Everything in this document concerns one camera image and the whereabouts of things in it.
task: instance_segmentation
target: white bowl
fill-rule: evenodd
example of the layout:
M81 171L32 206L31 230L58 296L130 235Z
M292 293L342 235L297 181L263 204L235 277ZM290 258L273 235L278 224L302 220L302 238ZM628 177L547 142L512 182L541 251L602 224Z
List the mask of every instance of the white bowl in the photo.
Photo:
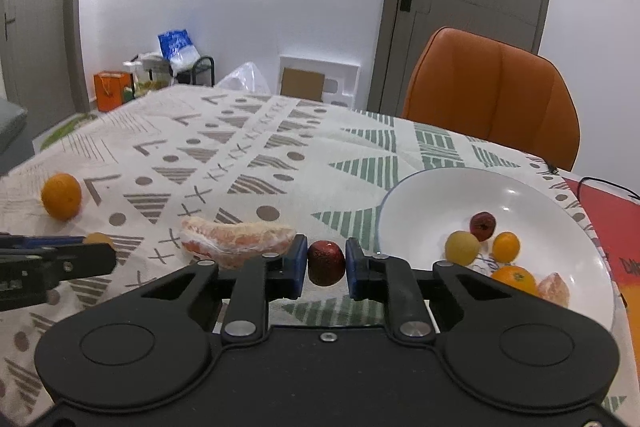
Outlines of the white bowl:
M444 258L451 232L468 230L478 212L494 214L494 237L509 230L520 238L512 264L537 282L558 272L569 287L569 308L610 330L614 295L609 272L584 230L558 204L535 188L496 172L472 168L420 171L394 187L382 202L377 231L380 251L430 270ZM469 268L491 275L492 240L482 244Z

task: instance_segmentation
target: small orange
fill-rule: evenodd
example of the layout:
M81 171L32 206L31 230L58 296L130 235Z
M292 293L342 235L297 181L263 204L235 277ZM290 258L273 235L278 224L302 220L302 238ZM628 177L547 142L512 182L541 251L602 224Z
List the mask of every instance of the small orange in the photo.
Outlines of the small orange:
M86 237L82 240L82 243L84 245L93 245L94 243L106 243L111 248L113 248L113 250L116 249L115 245L113 244L113 239L102 232L88 233Z
M503 266L498 268L491 275L491 279L495 279L504 284L508 284L512 288L517 288L536 297L540 297L536 286L536 279L524 268L520 266Z
M80 211L82 190L71 174L55 174L44 184L40 199L49 216L67 221Z
M502 232L495 236L491 255L498 263L510 263L520 253L520 240L513 232Z

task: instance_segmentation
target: blue plastic bag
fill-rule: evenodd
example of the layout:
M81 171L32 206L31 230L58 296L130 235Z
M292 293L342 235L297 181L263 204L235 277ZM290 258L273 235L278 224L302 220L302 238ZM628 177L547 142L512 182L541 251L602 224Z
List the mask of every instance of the blue plastic bag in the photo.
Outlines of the blue plastic bag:
M187 30L172 30L163 33L158 35L158 40L162 56L171 63L174 76L181 71L190 70L200 58Z

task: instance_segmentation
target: orange chair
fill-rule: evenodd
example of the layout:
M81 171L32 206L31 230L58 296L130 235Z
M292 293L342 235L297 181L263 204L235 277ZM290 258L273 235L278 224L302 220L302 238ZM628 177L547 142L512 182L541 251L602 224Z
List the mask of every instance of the orange chair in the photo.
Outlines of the orange chair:
M402 117L540 156L567 171L580 145L574 103L551 62L453 28L431 36Z

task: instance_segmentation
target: cardboard box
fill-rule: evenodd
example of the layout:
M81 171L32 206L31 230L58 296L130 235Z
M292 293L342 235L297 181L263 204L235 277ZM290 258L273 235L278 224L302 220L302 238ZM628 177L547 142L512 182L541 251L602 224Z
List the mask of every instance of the cardboard box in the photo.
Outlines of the cardboard box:
M280 94L322 102L322 86L324 86L322 73L284 68Z

